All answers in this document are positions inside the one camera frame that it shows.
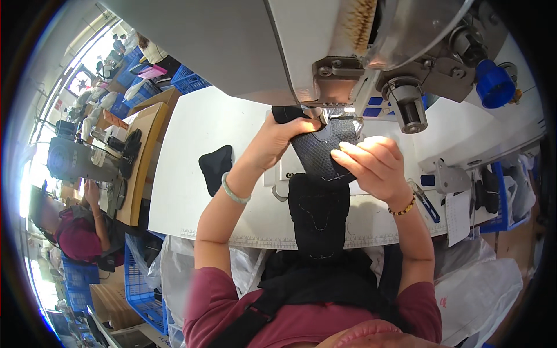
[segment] thread snips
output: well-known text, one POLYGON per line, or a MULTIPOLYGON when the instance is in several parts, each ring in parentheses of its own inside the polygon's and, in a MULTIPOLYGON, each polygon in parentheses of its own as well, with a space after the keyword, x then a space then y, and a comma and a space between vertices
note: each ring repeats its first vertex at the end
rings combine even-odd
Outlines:
POLYGON ((441 217, 433 207, 433 204, 431 204, 429 199, 427 199, 426 193, 422 190, 422 188, 418 184, 414 182, 414 180, 408 179, 407 182, 412 188, 412 190, 414 191, 414 194, 416 194, 416 197, 419 199, 420 202, 422 202, 423 206, 429 213, 429 216, 431 216, 431 218, 435 223, 439 223, 441 221, 441 217))

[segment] red shirt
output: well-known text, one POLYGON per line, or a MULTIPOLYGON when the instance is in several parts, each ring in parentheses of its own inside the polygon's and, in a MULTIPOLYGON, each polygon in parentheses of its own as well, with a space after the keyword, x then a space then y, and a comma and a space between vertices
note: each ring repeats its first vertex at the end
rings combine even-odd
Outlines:
MULTIPOLYGON (((259 298, 262 291, 252 291, 238 299, 236 286, 226 273, 214 267, 201 268, 196 272, 184 313, 186 347, 206 347, 244 312, 247 304, 259 298)), ((441 342, 441 313, 433 284, 413 284, 398 295, 395 302, 412 327, 412 335, 441 342)), ((275 319, 257 333, 248 348, 279 348, 295 342, 320 343, 339 331, 378 318, 365 309, 337 304, 284 305, 275 319)))
MULTIPOLYGON (((71 210, 62 216, 60 228, 55 233, 60 248, 72 259, 93 262, 96 256, 102 254, 101 240, 97 236, 95 226, 85 218, 75 219, 71 210)), ((124 264, 124 256, 118 254, 116 266, 124 264)))

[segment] blue plastic crate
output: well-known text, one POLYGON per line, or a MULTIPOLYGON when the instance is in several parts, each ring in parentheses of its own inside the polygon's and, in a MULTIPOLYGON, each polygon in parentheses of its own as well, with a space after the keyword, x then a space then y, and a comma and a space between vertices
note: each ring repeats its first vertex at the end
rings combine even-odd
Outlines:
POLYGON ((114 114, 114 116, 118 117, 120 120, 128 117, 128 112, 130 111, 130 107, 124 102, 124 94, 118 93, 116 97, 116 101, 110 108, 110 112, 114 114))
POLYGON ((145 277, 135 264, 128 245, 124 257, 124 275, 126 300, 130 307, 149 325, 162 335, 166 335, 168 333, 167 307, 164 300, 161 302, 155 299, 155 293, 147 286, 145 277))
POLYGON ((499 216, 484 222, 480 225, 480 233, 509 231, 516 226, 526 222, 529 218, 527 215, 521 221, 515 222, 509 226, 509 208, 507 206, 507 192, 505 189, 505 180, 503 179, 503 168, 500 162, 491 164, 491 171, 497 175, 499 182, 499 216))
POLYGON ((72 264, 62 256, 65 285, 68 290, 89 291, 89 284, 99 284, 99 268, 97 266, 80 266, 72 264))
POLYGON ((197 75, 184 65, 180 66, 170 83, 173 84, 182 94, 188 94, 193 91, 212 86, 204 78, 197 75))
POLYGON ((137 57, 139 57, 139 59, 141 59, 141 57, 143 57, 143 52, 141 52, 141 50, 139 49, 139 46, 136 46, 136 48, 133 51, 131 51, 130 53, 125 55, 124 56, 124 61, 129 64, 134 59, 136 59, 137 57))
MULTIPOLYGON (((141 77, 137 76, 131 85, 135 86, 138 83, 140 83, 142 80, 143 79, 141 77)), ((130 108, 132 108, 135 105, 144 102, 145 100, 157 95, 158 93, 160 93, 160 89, 156 87, 150 80, 148 80, 146 83, 143 84, 143 86, 141 86, 139 91, 135 94, 135 96, 132 99, 124 100, 124 103, 128 105, 130 108)))
POLYGON ((131 84, 134 82, 137 75, 134 75, 130 72, 130 69, 139 64, 139 60, 141 57, 136 57, 131 60, 126 66, 123 66, 122 72, 116 78, 116 81, 121 84, 124 88, 131 87, 131 84))
POLYGON ((67 289, 67 300, 70 302, 70 307, 74 312, 87 313, 87 305, 93 306, 93 299, 89 289, 86 291, 67 289))

